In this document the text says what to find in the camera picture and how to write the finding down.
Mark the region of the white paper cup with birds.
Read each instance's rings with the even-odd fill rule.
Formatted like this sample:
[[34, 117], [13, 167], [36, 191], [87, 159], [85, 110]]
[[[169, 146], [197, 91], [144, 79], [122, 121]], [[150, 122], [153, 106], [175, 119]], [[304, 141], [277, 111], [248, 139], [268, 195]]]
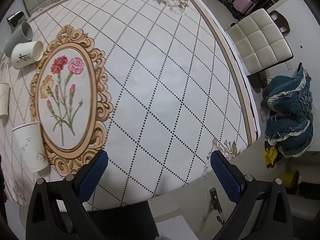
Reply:
[[42, 171], [49, 165], [42, 140], [41, 123], [39, 121], [17, 126], [12, 132], [19, 152], [30, 172]]

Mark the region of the white paper cup upright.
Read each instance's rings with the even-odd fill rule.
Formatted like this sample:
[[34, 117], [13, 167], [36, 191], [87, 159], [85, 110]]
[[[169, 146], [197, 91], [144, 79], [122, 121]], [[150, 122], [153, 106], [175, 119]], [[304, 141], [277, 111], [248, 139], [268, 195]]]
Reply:
[[8, 83], [0, 83], [0, 118], [8, 115], [10, 86]]

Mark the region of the white calligraphy paper cup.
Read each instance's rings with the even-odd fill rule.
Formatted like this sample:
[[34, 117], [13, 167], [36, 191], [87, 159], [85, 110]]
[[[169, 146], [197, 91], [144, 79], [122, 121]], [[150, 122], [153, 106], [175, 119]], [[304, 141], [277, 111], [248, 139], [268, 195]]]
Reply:
[[11, 65], [19, 70], [25, 66], [40, 61], [43, 55], [43, 43], [41, 41], [33, 41], [17, 44], [11, 54]]

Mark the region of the grey ribbed cup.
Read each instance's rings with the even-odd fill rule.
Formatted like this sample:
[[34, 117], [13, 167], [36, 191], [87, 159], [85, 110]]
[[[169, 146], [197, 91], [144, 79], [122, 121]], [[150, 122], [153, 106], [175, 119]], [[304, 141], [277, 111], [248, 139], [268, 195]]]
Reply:
[[29, 23], [20, 24], [12, 35], [6, 40], [4, 45], [4, 53], [11, 58], [13, 48], [19, 43], [30, 42], [33, 39], [33, 30]]

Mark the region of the blue ruffled cloth pile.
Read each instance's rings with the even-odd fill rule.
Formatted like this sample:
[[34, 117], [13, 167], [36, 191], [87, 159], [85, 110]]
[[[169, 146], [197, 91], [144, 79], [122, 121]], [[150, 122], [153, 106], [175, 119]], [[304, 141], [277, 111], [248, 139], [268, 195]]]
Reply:
[[300, 157], [310, 147], [313, 126], [311, 77], [299, 63], [294, 77], [278, 75], [263, 91], [261, 108], [266, 111], [265, 141], [284, 157]]

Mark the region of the floral diamond pattern tablecloth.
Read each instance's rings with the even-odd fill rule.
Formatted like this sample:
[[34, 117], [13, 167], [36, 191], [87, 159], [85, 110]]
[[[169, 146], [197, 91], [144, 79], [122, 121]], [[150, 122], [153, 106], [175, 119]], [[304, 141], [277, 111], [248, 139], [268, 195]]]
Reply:
[[[260, 137], [250, 85], [201, 0], [61, 0], [30, 19], [43, 61], [16, 70], [1, 120], [8, 200], [75, 173], [100, 149], [109, 165], [88, 210], [136, 204], [201, 178], [218, 146], [232, 159]], [[12, 130], [39, 121], [49, 165], [32, 173]]]

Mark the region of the white padded chair right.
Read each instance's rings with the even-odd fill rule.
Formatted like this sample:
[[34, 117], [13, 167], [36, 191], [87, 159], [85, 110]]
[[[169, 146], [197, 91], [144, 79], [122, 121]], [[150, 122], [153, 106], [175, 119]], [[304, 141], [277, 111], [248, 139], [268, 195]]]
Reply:
[[246, 16], [226, 33], [238, 51], [246, 76], [293, 58], [287, 40], [265, 9]]

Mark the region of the dark wooden chair right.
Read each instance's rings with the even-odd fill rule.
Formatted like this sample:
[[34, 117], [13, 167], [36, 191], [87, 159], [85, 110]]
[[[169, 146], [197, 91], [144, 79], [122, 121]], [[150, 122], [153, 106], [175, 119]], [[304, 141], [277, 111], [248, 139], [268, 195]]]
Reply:
[[276, 26], [279, 28], [282, 35], [286, 36], [290, 32], [290, 26], [286, 18], [276, 10], [270, 12], [269, 15], [271, 16]]

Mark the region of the open black and white box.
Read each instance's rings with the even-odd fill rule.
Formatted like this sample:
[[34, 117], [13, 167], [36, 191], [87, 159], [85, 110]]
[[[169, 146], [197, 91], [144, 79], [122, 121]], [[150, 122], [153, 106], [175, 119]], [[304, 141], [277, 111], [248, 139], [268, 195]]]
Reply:
[[11, 29], [16, 29], [22, 22], [27, 20], [23, 11], [18, 11], [7, 17], [7, 21]]

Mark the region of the pink suitcase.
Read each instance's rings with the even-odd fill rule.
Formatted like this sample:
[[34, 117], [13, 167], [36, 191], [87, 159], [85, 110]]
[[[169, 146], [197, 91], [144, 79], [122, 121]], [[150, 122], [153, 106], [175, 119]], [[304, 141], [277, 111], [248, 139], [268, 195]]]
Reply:
[[237, 12], [246, 16], [255, 6], [255, 2], [253, 0], [234, 0], [232, 5]]

